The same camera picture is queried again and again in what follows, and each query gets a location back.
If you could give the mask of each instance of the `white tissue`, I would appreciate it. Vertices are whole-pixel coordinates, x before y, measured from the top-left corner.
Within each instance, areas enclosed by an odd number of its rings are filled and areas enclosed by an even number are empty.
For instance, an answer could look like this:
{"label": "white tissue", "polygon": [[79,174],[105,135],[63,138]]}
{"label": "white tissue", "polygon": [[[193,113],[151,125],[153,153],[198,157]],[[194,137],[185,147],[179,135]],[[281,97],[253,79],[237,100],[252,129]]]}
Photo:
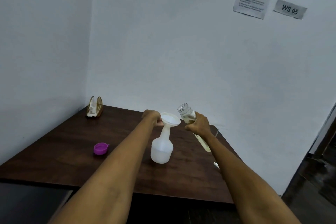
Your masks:
{"label": "white tissue", "polygon": [[97,116],[97,102],[95,101],[95,98],[91,99],[90,106],[89,106],[89,112],[86,116],[88,117]]}

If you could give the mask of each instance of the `person's left arm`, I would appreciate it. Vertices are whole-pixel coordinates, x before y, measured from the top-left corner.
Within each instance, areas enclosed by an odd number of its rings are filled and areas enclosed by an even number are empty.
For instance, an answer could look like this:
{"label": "person's left arm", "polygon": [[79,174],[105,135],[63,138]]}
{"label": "person's left arm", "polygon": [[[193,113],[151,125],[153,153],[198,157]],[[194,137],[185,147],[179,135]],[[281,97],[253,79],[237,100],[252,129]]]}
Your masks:
{"label": "person's left arm", "polygon": [[163,126],[160,113],[146,110],[143,120],[69,200],[52,224],[126,223],[135,180],[149,136]]}

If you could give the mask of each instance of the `clear glass bottle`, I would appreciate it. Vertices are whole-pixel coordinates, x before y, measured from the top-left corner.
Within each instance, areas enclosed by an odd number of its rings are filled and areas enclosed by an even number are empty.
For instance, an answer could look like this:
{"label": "clear glass bottle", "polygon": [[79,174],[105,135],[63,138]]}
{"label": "clear glass bottle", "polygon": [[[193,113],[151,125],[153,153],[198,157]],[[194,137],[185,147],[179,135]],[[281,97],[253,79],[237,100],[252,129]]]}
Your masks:
{"label": "clear glass bottle", "polygon": [[[180,105],[177,110],[179,111],[179,113],[181,115],[181,118],[185,121],[185,123],[192,124],[192,123],[195,122],[196,114],[191,109],[191,107],[189,107],[189,105],[187,103],[184,103],[184,104]],[[202,139],[202,137],[200,137],[198,135],[195,135],[195,137],[200,142],[200,144],[203,146],[204,150],[206,150],[208,152],[211,151],[208,144]]]}

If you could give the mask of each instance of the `person's right arm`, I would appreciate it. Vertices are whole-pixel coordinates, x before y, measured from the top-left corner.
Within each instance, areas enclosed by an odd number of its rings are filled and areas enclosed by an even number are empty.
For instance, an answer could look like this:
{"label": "person's right arm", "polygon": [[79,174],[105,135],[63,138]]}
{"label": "person's right arm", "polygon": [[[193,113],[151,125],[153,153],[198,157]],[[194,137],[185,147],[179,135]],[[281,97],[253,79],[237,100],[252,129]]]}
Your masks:
{"label": "person's right arm", "polygon": [[242,222],[299,224],[271,186],[212,135],[207,117],[197,112],[196,116],[196,121],[185,128],[202,137],[209,145]]}

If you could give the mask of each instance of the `human hand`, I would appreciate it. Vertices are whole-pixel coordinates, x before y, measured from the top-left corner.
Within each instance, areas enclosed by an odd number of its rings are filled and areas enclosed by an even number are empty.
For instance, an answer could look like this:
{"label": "human hand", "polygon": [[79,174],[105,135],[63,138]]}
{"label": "human hand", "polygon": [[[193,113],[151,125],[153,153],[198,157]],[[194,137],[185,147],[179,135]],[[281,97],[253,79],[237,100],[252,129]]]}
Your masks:
{"label": "human hand", "polygon": [[195,112],[195,114],[195,122],[187,125],[185,129],[205,138],[208,134],[211,134],[208,118],[198,112]]}
{"label": "human hand", "polygon": [[154,127],[162,127],[164,126],[162,119],[161,119],[161,114],[157,111],[153,110],[145,110],[141,116],[143,119],[149,119],[153,121]]}

